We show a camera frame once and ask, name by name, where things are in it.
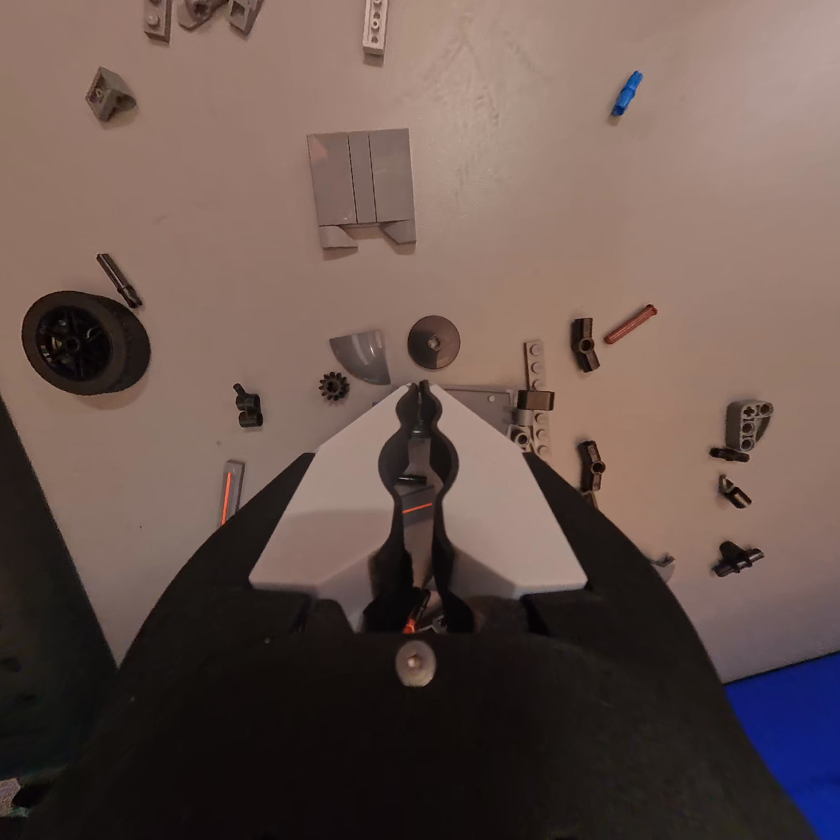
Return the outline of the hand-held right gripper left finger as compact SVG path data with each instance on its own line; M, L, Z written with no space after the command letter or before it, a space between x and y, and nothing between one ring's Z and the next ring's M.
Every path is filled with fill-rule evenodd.
M252 587L334 601L359 632L378 595L412 585L395 484L416 403L416 387L403 385L318 448L250 572Z

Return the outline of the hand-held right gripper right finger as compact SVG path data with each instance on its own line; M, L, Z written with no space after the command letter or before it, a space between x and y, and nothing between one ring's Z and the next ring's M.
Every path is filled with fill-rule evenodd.
M582 591L581 562L515 444L428 381L422 424L435 488L430 574L445 630L474 631L474 601Z

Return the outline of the black angled lego connector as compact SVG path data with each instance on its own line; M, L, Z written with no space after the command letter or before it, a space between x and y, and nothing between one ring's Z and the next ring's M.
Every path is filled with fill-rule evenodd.
M596 493L602 486L606 471L599 448L594 440L585 440L577 445L577 450L581 459L581 493Z
M580 371L588 374L599 369L600 362L595 351L592 318L576 318L572 321L570 348Z

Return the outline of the long grey lego plate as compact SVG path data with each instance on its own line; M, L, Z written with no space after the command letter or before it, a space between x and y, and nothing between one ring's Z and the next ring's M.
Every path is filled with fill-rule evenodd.
M533 339L523 345L526 368L526 387L529 392L546 392L548 385L545 373L545 350L543 341ZM552 463L553 447L550 432L550 411L545 408L531 407L530 448L546 463Z

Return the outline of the grey curved lego slope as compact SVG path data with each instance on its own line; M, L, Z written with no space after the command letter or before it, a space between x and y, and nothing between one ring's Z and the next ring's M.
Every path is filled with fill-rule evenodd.
M352 377L373 385L392 383L381 330L352 332L331 338L329 344L335 359Z

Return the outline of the dark round lego dish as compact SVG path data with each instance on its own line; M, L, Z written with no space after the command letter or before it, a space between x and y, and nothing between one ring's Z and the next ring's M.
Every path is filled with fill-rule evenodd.
M460 350L459 331L447 318L428 315L411 327L406 347L416 365L428 371L439 371L456 360Z

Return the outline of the brown lego axle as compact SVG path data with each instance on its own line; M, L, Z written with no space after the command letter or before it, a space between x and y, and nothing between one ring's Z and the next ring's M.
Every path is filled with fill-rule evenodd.
M618 324L612 331L608 332L603 337L604 344L614 345L616 342L624 339L657 314L658 310L653 304L647 304L645 307L638 309L632 316Z

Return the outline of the black lego cross connector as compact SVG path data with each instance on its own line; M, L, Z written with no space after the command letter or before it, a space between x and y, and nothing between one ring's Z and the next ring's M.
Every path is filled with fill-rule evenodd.
M710 570L718 578L725 578L751 569L764 558L765 553L761 549L743 548L727 540L719 544L719 557Z

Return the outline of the grey lego liftarm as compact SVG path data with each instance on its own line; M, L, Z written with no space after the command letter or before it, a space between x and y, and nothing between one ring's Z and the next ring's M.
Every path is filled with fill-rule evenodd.
M770 402L747 399L730 402L726 411L725 442L729 449L750 454L766 434L774 414Z

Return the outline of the black lego wheel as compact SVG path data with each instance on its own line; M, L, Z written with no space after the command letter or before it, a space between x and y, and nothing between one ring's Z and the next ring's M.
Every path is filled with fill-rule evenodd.
M33 370L74 396L125 391L151 362L148 333L129 308L77 290L36 300L24 315L21 340Z

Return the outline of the black lego axle connector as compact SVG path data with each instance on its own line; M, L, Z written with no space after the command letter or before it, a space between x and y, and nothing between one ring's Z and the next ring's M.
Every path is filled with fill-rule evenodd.
M144 303L140 294L110 254L96 254L96 260L130 309L140 309Z

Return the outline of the grey lego panel assembly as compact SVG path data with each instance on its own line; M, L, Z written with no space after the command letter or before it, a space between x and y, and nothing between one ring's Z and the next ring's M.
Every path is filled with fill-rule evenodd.
M378 228L394 245L416 244L408 128L310 133L307 147L323 251L356 249L356 228Z

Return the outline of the blue lego pin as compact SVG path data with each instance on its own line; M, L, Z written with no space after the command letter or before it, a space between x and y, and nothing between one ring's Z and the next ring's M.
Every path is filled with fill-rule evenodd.
M635 70L631 73L616 95L616 99L610 113L611 118L619 119L626 113L632 101L635 99L637 90L643 80L644 73L642 71Z

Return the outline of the grey lego slope brick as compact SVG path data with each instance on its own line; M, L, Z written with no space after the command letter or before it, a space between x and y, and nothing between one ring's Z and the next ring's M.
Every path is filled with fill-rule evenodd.
M85 102L100 123L107 123L115 116L137 108L137 100L122 77L100 66L85 96Z

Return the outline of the grey tile with orange stripe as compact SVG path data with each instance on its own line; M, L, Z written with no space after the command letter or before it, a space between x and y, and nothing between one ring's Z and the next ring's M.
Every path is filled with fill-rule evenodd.
M245 463L228 460L224 465L224 475L221 492L219 526L231 519L238 511L245 477Z

